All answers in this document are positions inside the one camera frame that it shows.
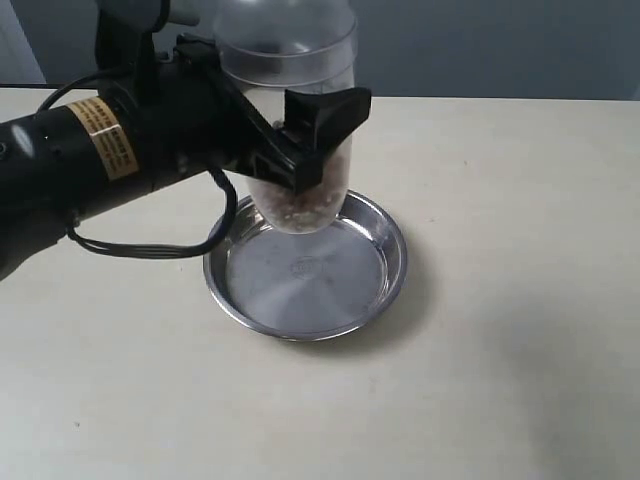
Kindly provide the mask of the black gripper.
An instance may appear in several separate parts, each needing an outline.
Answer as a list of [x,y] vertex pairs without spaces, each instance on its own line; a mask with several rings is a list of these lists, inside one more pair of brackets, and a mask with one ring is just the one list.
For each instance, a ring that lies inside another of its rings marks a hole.
[[187,1],[100,1],[95,60],[100,97],[114,108],[139,163],[187,175],[209,166],[306,192],[323,179],[338,147],[369,118],[372,94],[354,87],[285,92],[284,124],[273,128],[225,74],[215,42],[181,34],[172,52],[154,36],[193,27]]

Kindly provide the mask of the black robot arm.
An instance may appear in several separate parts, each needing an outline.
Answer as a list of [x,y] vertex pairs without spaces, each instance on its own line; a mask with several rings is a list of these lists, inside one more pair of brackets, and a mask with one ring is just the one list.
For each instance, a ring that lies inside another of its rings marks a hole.
[[[95,40],[96,96],[62,104],[54,91],[28,116],[1,126],[1,272],[13,273],[68,238],[118,258],[174,260],[208,254],[230,231],[238,196],[230,173],[303,193],[369,117],[371,93],[287,91],[272,126],[224,72],[215,42],[181,35],[171,53],[153,36],[195,14],[171,1],[102,1]],[[202,172],[224,192],[214,231],[191,246],[122,244],[78,234],[86,219]]]

